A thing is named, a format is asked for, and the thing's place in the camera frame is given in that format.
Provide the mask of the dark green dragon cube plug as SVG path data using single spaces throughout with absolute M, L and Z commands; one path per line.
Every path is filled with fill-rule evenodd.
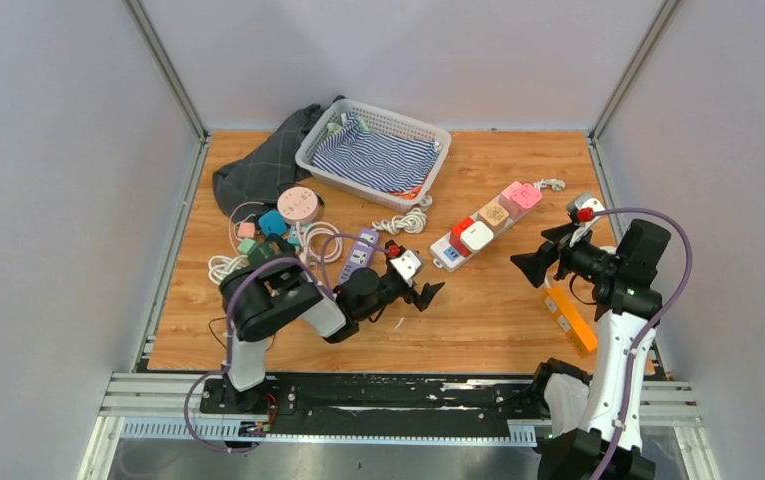
M 280 253 L 280 248 L 273 241 L 257 242 L 247 253 L 248 261 L 251 265 L 265 263 L 272 257 Z

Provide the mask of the white cube plug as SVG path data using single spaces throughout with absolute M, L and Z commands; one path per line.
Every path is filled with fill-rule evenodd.
M 482 221 L 475 221 L 459 235 L 461 244 L 470 252 L 482 250 L 494 239 L 492 232 Z

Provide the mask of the purple power strip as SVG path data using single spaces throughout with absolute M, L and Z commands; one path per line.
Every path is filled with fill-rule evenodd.
M 373 248 L 373 245 L 378 244 L 380 238 L 377 231 L 362 229 L 358 236 L 361 238 L 361 241 L 356 241 L 353 244 L 338 277 L 339 284 L 345 283 L 355 270 L 369 267 L 374 255 L 377 253 L 377 250 Z

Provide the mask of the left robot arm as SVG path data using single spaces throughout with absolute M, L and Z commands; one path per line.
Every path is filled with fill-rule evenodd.
M 297 319 L 334 344 L 398 300 L 425 311 L 445 284 L 426 283 L 417 289 L 415 277 L 422 268 L 421 259 L 405 250 L 386 260 L 384 274 L 362 267 L 332 291 L 288 254 L 228 274 L 219 284 L 229 334 L 222 370 L 229 383 L 226 400 L 241 413 L 262 405 L 268 339 Z

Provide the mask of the blue cube plug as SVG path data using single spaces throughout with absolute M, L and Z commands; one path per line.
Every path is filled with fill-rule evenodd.
M 264 237 L 272 235 L 283 237 L 288 231 L 288 225 L 276 210 L 270 210 L 257 219 L 257 224 Z

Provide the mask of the white long power strip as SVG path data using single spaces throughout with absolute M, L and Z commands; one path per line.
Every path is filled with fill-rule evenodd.
M 543 194 L 529 184 L 509 195 L 498 194 L 430 246 L 432 263 L 447 272 L 456 271 L 524 218 L 542 199 Z

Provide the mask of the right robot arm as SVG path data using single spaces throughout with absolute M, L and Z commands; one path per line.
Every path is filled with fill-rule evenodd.
M 574 274 L 592 283 L 597 305 L 596 370 L 587 383 L 585 406 L 569 419 L 571 379 L 567 366 L 552 359 L 540 365 L 529 390 L 535 413 L 552 418 L 557 431 L 541 448 L 541 479 L 652 479 L 656 464 L 643 454 L 639 426 L 645 362 L 666 304 L 652 282 L 670 232 L 634 219 L 615 252 L 597 247 L 584 234 L 573 238 L 581 222 L 543 231 L 544 243 L 532 253 L 511 256 L 533 286 L 547 270 L 558 277 Z

